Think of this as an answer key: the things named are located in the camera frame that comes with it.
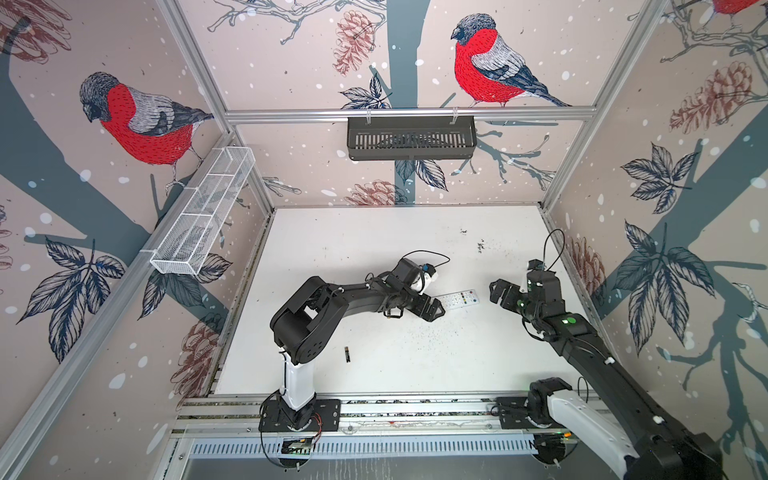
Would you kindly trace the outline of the white remote control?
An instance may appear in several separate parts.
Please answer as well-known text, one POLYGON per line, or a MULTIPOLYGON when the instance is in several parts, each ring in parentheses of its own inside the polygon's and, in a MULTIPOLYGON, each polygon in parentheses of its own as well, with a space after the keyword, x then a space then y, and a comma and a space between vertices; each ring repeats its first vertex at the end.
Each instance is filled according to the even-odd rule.
POLYGON ((475 290, 463 290, 449 294, 443 294, 437 297, 445 311, 453 311, 480 303, 480 299, 475 290))

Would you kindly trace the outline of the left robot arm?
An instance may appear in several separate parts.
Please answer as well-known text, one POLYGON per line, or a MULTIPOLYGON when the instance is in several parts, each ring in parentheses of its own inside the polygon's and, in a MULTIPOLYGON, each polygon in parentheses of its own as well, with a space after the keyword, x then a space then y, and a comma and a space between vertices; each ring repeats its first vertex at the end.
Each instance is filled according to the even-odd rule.
POLYGON ((291 429, 304 428, 317 417, 313 362, 341 320, 363 313, 400 319, 410 312, 432 322, 446 313, 441 301, 426 293, 436 279, 435 265, 403 256, 392 270, 370 274, 361 283, 339 285, 312 276, 301 285, 270 321, 283 356, 277 405, 291 429))

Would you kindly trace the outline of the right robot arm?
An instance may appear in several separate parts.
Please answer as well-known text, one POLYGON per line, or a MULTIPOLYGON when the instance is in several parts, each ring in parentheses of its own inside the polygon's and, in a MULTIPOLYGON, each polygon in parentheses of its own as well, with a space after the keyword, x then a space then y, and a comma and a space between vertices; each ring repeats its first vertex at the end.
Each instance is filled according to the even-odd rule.
POLYGON ((531 269, 526 285, 503 279, 490 300, 520 316, 524 330, 547 343, 593 388, 607 420, 559 377, 530 384, 526 411, 535 426, 572 432, 620 479, 723 479, 722 453, 707 434, 694 434, 656 402, 622 367, 582 315, 567 311, 549 270, 531 269))

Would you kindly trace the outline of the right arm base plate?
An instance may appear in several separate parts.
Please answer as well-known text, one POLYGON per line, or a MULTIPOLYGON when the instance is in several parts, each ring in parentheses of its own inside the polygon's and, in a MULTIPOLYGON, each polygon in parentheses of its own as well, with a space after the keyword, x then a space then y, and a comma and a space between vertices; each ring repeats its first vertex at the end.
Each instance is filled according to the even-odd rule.
POLYGON ((490 414, 499 420, 502 430, 553 430, 566 431, 566 428, 554 421, 544 423, 534 421, 528 412, 526 397, 497 397, 490 408, 490 414))

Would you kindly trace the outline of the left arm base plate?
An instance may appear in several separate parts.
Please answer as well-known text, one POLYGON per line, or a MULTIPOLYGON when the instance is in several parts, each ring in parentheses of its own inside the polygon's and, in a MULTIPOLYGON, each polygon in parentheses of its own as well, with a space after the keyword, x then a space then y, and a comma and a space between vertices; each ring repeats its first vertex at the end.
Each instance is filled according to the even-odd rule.
POLYGON ((260 433, 336 432, 341 401, 313 399, 300 410, 292 410, 282 399, 265 401, 260 409, 260 433))

